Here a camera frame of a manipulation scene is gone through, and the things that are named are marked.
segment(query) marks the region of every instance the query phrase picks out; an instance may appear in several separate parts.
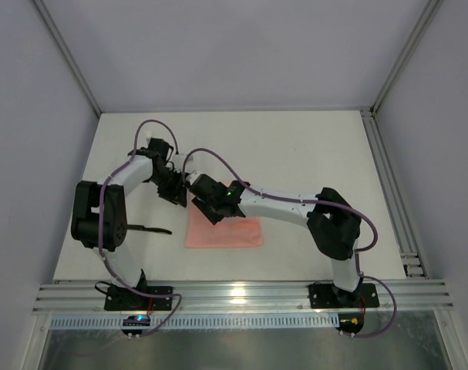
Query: cable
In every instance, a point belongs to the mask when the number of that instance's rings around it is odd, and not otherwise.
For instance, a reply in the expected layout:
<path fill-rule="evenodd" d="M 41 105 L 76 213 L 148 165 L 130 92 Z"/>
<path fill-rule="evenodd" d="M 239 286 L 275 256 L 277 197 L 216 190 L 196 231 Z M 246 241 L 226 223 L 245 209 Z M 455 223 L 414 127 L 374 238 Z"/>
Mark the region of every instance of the cable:
<path fill-rule="evenodd" d="M 232 168 L 232 166 L 230 164 L 227 163 L 226 160 L 224 160 L 220 155 L 216 154 L 213 150 L 209 150 L 207 148 L 196 148 L 194 150 L 191 150 L 187 155 L 186 155 L 186 158 L 184 159 L 184 162 L 183 162 L 183 166 L 182 166 L 182 181 L 184 183 L 186 183 L 186 163 L 187 161 L 189 160 L 189 158 L 196 152 L 205 152 L 205 153 L 209 153 L 210 155 L 214 156 L 215 158 L 217 158 L 220 162 L 222 162 L 222 164 L 224 166 L 226 166 L 226 168 L 232 173 L 232 175 L 234 175 L 235 179 L 247 190 L 249 190 L 250 192 L 252 192 L 253 194 L 255 195 L 258 195 L 258 196 L 261 196 L 261 197 L 265 197 L 265 198 L 268 198 L 268 199 L 273 199 L 273 200 L 280 200 L 280 201 L 283 201 L 283 202 L 289 202 L 289 203 L 297 203 L 297 204 L 304 204 L 304 203 L 307 203 L 307 204 L 321 204 L 321 205 L 325 205 L 325 206 L 330 206 L 330 207 L 336 207 L 336 208 L 339 208 L 341 210 L 346 210 L 348 212 L 351 212 L 353 214 L 356 214 L 357 216 L 359 216 L 360 218 L 362 218 L 368 225 L 369 227 L 371 228 L 372 230 L 372 235 L 373 235 L 373 238 L 372 238 L 372 241 L 371 243 L 367 246 L 367 247 L 363 247 L 363 248 L 356 248 L 354 250 L 355 252 L 355 266 L 356 266 L 356 269 L 357 269 L 357 273 L 358 274 L 361 274 L 361 271 L 360 271 L 360 260 L 359 260 L 359 253 L 361 252 L 365 252 L 365 251 L 368 251 L 372 248 L 374 248 L 374 246 L 377 244 L 378 242 L 378 230 L 376 228 L 376 226 L 374 225 L 374 223 L 366 216 L 364 215 L 362 212 L 358 211 L 358 210 L 355 210 L 351 207 L 348 207 L 348 206 L 345 206 L 343 204 L 340 204 L 340 203 L 334 203 L 334 202 L 328 202 L 326 200 L 317 200 L 317 199 L 304 199 L 304 200 L 301 200 L 301 199 L 295 199 L 295 198 L 289 198 L 289 197 L 279 197 L 279 196 L 276 196 L 276 195 L 272 195 L 272 194 L 269 194 L 269 193 L 262 193 L 261 191 L 257 191 L 255 189 L 253 189 L 252 187 L 250 187 L 247 183 L 245 183 L 241 177 L 237 174 L 237 172 L 235 172 L 235 170 Z M 362 277 L 364 279 L 369 279 L 369 280 L 374 280 L 376 282 L 378 282 L 379 284 L 381 284 L 385 289 L 386 291 L 388 291 L 391 299 L 392 299 L 392 302 L 393 302 L 393 315 L 391 317 L 391 319 L 389 320 L 389 323 L 381 330 L 379 331 L 376 331 L 375 333 L 371 333 L 371 334 L 357 334 L 357 335 L 354 335 L 355 338 L 374 338 L 378 335 L 381 335 L 381 334 L 384 334 L 385 332 L 387 332 L 393 325 L 393 322 L 395 321 L 396 319 L 396 312 L 397 312 L 397 308 L 396 308 L 396 299 L 395 299 L 395 296 L 393 295 L 393 293 L 391 292 L 391 289 L 389 289 L 389 287 L 381 280 L 379 280 L 378 278 L 376 277 L 372 277 L 372 276 L 365 276 L 365 275 L 362 275 Z"/>
<path fill-rule="evenodd" d="M 334 203 L 334 202 L 328 202 L 327 200 L 318 200 L 318 199 L 295 199 L 295 198 L 288 198 L 288 197 L 279 197 L 277 195 L 272 195 L 272 194 L 268 194 L 268 193 L 262 193 L 261 191 L 257 191 L 255 189 L 253 189 L 252 187 L 250 187 L 247 183 L 245 183 L 241 177 L 235 172 L 235 170 L 231 167 L 230 164 L 227 163 L 226 160 L 224 160 L 221 156 L 219 156 L 218 154 L 216 154 L 213 150 L 209 150 L 207 148 L 196 148 L 194 150 L 191 150 L 187 155 L 186 155 L 186 158 L 184 159 L 184 163 L 182 165 L 182 181 L 184 183 L 186 183 L 186 163 L 187 161 L 189 160 L 190 156 L 192 156 L 194 153 L 196 152 L 205 152 L 205 153 L 209 153 L 211 154 L 212 156 L 214 156 L 215 158 L 217 158 L 220 162 L 222 162 L 222 164 L 224 166 L 226 166 L 226 168 L 232 173 L 232 175 L 234 175 L 235 179 L 244 187 L 246 188 L 247 190 L 249 190 L 250 192 L 252 192 L 253 194 L 256 194 L 258 196 L 261 196 L 261 197 L 265 197 L 265 198 L 268 198 L 268 199 L 273 199 L 273 200 L 280 200 L 282 202 L 289 202 L 289 203 L 297 203 L 297 204 L 321 204 L 323 206 L 330 206 L 330 207 L 335 207 L 335 208 L 339 208 L 341 210 L 346 210 L 348 212 L 351 212 L 357 216 L 359 216 L 360 218 L 362 218 L 368 225 L 369 227 L 371 227 L 371 230 L 372 230 L 372 241 L 371 243 L 367 246 L 367 247 L 363 247 L 363 248 L 357 248 L 354 250 L 355 253 L 358 253 L 358 252 L 365 252 L 365 251 L 368 251 L 372 248 L 374 248 L 374 246 L 377 244 L 378 242 L 378 230 L 376 229 L 374 223 L 366 216 L 364 215 L 362 212 L 358 211 L 358 210 L 355 210 L 353 209 L 352 207 L 348 207 L 346 205 L 343 205 L 343 204 L 340 204 L 340 203 Z"/>
<path fill-rule="evenodd" d="M 136 151 L 138 147 L 138 137 L 140 135 L 140 131 L 142 127 L 147 124 L 147 123 L 158 123 L 159 125 L 165 127 L 170 135 L 172 136 L 175 148 L 176 148 L 176 153 L 179 153 L 179 146 L 177 145 L 177 139 L 175 135 L 173 134 L 172 130 L 168 125 L 165 123 L 158 121 L 156 119 L 147 119 L 143 121 L 138 128 L 136 129 L 136 134 L 134 135 L 134 145 L 133 145 L 133 151 L 131 152 L 131 157 L 121 166 L 117 167 L 103 182 L 102 187 L 100 188 L 100 195 L 99 195 L 99 216 L 98 216 L 98 253 L 100 257 L 103 259 L 103 264 L 105 265 L 107 271 L 109 272 L 110 276 L 112 276 L 116 281 L 121 284 L 123 287 L 127 288 L 128 291 L 131 291 L 132 293 L 139 295 L 141 297 L 145 298 L 179 298 L 178 302 L 176 303 L 175 307 L 172 309 L 172 311 L 155 327 L 151 328 L 149 331 L 146 331 L 145 333 L 142 333 L 140 336 L 146 337 L 147 335 L 151 335 L 154 332 L 158 331 L 161 327 L 163 327 L 172 317 L 173 314 L 177 311 L 177 309 L 180 306 L 180 303 L 182 301 L 182 295 L 178 293 L 173 293 L 173 294 L 147 294 L 143 293 L 141 291 L 136 290 L 135 288 L 131 287 L 129 284 L 127 284 L 119 275 L 116 274 L 116 272 L 112 269 L 112 266 L 110 266 L 110 263 L 106 259 L 106 255 L 103 252 L 103 215 L 104 215 L 104 210 L 105 210 L 105 189 L 109 185 L 109 182 L 123 169 L 125 169 L 127 166 L 129 166 L 134 158 L 136 157 Z"/>
<path fill-rule="evenodd" d="M 165 161 L 166 163 L 169 163 L 169 162 L 170 162 L 170 159 L 172 158 L 172 155 L 173 155 L 173 148 L 172 148 L 172 150 L 170 151 L 170 154 L 169 154 L 167 160 Z"/>
<path fill-rule="evenodd" d="M 395 322 L 396 320 L 396 314 L 398 312 L 398 309 L 396 307 L 396 298 L 395 298 L 395 295 L 393 294 L 393 292 L 391 291 L 391 289 L 389 289 L 388 285 L 386 285 L 384 283 L 384 281 L 382 280 L 379 280 L 377 277 L 372 277 L 372 276 L 366 276 L 366 275 L 362 275 L 362 277 L 364 279 L 368 279 L 368 280 L 373 280 L 375 281 L 376 283 L 379 283 L 383 288 L 386 289 L 386 291 L 388 292 L 389 296 L 391 297 L 391 300 L 393 302 L 393 314 L 391 316 L 391 318 L 389 319 L 389 322 L 388 324 L 386 324 L 386 326 L 381 329 L 381 330 L 378 330 L 378 331 L 375 331 L 373 333 L 370 333 L 370 334 L 355 334 L 352 336 L 352 334 L 350 333 L 346 333 L 346 332 L 343 332 L 343 334 L 347 335 L 348 337 L 351 337 L 351 338 L 361 338 L 361 339 L 369 339 L 369 338 L 375 338 L 381 334 L 385 334 L 392 326 L 393 326 L 393 323 Z"/>
<path fill-rule="evenodd" d="M 364 299 L 364 296 L 361 296 L 360 299 L 359 299 L 359 310 L 362 314 L 362 319 L 365 318 L 365 299 Z"/>
<path fill-rule="evenodd" d="M 153 311 L 154 311 L 153 298 L 150 298 L 150 304 L 148 304 L 148 309 L 146 310 L 146 316 L 148 316 L 148 318 L 150 318 Z"/>
<path fill-rule="evenodd" d="M 100 289 L 100 288 L 98 288 L 97 284 L 104 284 L 104 285 L 110 286 L 111 283 L 108 283 L 108 282 L 106 282 L 106 281 L 97 281 L 97 282 L 95 283 L 95 289 L 96 289 L 96 291 L 98 291 L 98 292 L 100 292 L 100 293 L 102 293 L 102 294 L 104 294 L 104 295 L 107 295 L 107 292 L 106 292 L 106 291 L 103 291 L 103 290 Z"/>

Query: white platform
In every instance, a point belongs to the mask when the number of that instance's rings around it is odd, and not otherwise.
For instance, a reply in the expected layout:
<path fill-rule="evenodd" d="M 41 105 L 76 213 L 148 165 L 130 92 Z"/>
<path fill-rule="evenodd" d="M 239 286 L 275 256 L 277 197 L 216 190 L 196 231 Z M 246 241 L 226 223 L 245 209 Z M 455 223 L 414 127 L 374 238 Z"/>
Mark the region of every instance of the white platform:
<path fill-rule="evenodd" d="M 83 178 L 99 180 L 118 167 L 132 149 L 137 126 L 148 118 L 170 125 L 182 153 L 199 146 L 215 150 L 245 180 L 265 189 L 318 193 L 323 187 L 335 188 L 378 228 L 378 245 L 361 257 L 363 271 L 378 278 L 405 277 L 358 111 L 104 114 Z M 142 132 L 141 146 L 147 130 L 173 143 L 165 129 L 151 123 Z M 206 153 L 197 153 L 194 162 L 216 179 L 232 178 Z M 318 251 L 310 233 L 296 225 L 263 219 L 262 247 L 191 250 L 184 247 L 187 211 L 161 200 L 152 183 L 142 184 L 127 197 L 126 207 L 130 224 L 173 231 L 172 236 L 128 232 L 126 242 L 149 279 L 332 279 L 329 259 Z M 371 238 L 363 224 L 359 246 Z M 54 278 L 97 280 L 109 275 L 91 250 L 71 238 L 68 228 Z"/>

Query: white wall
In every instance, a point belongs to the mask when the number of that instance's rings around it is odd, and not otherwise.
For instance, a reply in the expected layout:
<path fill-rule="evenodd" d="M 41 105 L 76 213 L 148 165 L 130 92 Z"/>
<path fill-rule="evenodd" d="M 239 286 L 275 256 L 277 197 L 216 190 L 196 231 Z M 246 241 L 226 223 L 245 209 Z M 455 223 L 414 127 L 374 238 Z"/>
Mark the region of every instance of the white wall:
<path fill-rule="evenodd" d="M 104 112 L 370 106 L 426 0 L 45 0 Z"/>
<path fill-rule="evenodd" d="M 468 330 L 468 0 L 443 3 L 379 124 L 429 266 Z"/>
<path fill-rule="evenodd" d="M 27 341 L 96 117 L 27 0 L 0 2 L 0 369 Z"/>

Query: pink cloth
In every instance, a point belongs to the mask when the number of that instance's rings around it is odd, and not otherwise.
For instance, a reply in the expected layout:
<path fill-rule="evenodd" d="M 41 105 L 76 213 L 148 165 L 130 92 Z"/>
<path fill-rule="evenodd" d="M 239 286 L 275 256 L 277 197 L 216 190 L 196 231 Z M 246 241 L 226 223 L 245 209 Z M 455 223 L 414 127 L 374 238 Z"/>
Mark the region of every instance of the pink cloth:
<path fill-rule="evenodd" d="M 263 245 L 258 217 L 224 218 L 213 225 L 189 201 L 186 248 L 252 248 Z"/>

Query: robotic arm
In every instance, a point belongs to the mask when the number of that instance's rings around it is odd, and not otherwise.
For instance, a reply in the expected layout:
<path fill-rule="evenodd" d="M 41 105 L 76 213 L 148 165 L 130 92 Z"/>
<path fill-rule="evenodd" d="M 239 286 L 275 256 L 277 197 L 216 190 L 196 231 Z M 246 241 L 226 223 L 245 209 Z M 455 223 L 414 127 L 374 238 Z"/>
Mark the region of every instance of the robotic arm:
<path fill-rule="evenodd" d="M 353 250 L 360 235 L 360 217 L 335 207 L 288 203 L 263 197 L 246 190 L 236 180 L 227 187 L 199 171 L 191 173 L 187 180 L 190 183 L 189 191 L 196 196 L 193 204 L 212 224 L 225 217 L 256 216 L 286 221 L 308 229 L 317 248 L 332 261 L 334 292 L 341 303 L 359 299 L 358 289 L 362 279 L 357 273 Z M 317 197 L 319 200 L 350 207 L 336 190 L 327 187 L 320 194 L 309 195 L 280 193 L 253 185 L 250 187 L 259 194 L 269 193 L 301 200 Z"/>
<path fill-rule="evenodd" d="M 360 299 L 362 279 L 355 266 L 354 247 L 360 235 L 360 217 L 335 207 L 321 204 L 287 203 L 273 200 L 247 191 L 238 181 L 228 187 L 207 174 L 194 171 L 186 173 L 187 183 L 182 181 L 180 169 L 184 155 L 173 156 L 173 168 L 167 166 L 167 156 L 172 147 L 162 139 L 152 138 L 147 148 L 137 150 L 130 165 L 119 172 L 107 185 L 104 197 L 103 248 L 113 270 L 130 286 L 146 289 L 146 277 L 124 244 L 127 232 L 125 198 L 140 183 L 157 185 L 159 197 L 185 207 L 187 188 L 195 196 L 193 204 L 216 224 L 225 217 L 270 217 L 297 224 L 311 233 L 317 248 L 331 258 L 334 287 L 341 304 L 352 304 Z M 98 245 L 99 193 L 103 180 L 81 181 L 76 187 L 72 212 L 71 235 L 82 241 L 83 246 Z M 265 191 L 281 197 L 348 203 L 333 189 L 324 188 L 320 194 L 298 195 Z"/>

